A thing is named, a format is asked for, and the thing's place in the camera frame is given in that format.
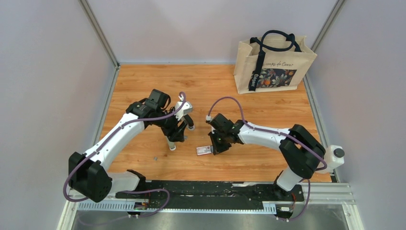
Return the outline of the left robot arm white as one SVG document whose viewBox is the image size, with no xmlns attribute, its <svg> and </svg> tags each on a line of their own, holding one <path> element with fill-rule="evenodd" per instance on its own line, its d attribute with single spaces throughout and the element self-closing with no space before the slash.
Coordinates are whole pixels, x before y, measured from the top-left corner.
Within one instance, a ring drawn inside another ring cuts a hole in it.
<svg viewBox="0 0 406 230">
<path fill-rule="evenodd" d="M 98 143 L 84 153 L 74 152 L 68 160 L 68 176 L 63 184 L 63 195 L 70 202 L 87 199 L 93 202 L 104 200 L 108 194 L 126 192 L 136 199 L 146 193 L 146 185 L 140 182 L 141 175 L 127 170 L 108 174 L 108 169 L 124 147 L 148 126 L 161 128 L 170 150 L 176 142 L 184 142 L 184 130 L 194 130 L 189 113 L 192 105 L 185 92 L 179 93 L 179 101 L 168 109 L 171 98 L 168 94 L 153 89 L 148 98 L 128 106 L 119 122 Z"/>
</svg>

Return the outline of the red white staple box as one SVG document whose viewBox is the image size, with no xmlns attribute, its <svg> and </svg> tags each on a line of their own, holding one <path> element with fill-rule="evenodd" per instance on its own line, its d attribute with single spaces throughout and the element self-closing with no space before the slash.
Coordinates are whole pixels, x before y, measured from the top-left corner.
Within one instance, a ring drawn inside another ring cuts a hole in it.
<svg viewBox="0 0 406 230">
<path fill-rule="evenodd" d="M 213 146 L 202 146 L 196 148 L 197 156 L 203 156 L 213 153 Z"/>
</svg>

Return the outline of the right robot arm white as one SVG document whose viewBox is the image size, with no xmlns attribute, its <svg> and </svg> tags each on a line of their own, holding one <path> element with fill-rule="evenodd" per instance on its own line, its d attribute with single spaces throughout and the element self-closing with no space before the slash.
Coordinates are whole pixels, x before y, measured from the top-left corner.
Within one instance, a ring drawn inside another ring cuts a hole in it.
<svg viewBox="0 0 406 230">
<path fill-rule="evenodd" d="M 302 125 L 292 128 L 258 126 L 245 120 L 232 122 L 222 114 L 206 117 L 212 127 L 209 137 L 213 153 L 229 150 L 233 144 L 251 144 L 278 150 L 287 168 L 275 179 L 273 194 L 280 201 L 292 195 L 294 186 L 304 179 L 311 179 L 316 171 L 325 169 L 325 148 Z"/>
</svg>

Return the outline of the white and black stapler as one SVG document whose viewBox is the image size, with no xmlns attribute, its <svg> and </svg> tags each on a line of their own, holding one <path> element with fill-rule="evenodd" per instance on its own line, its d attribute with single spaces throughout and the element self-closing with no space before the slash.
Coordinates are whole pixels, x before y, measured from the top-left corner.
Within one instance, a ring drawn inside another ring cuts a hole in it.
<svg viewBox="0 0 406 230">
<path fill-rule="evenodd" d="M 185 120 L 186 123 L 187 123 L 187 128 L 188 128 L 190 131 L 195 130 L 195 125 L 194 125 L 193 119 L 192 119 L 189 115 L 185 115 L 183 118 L 184 118 L 184 120 Z"/>
</svg>

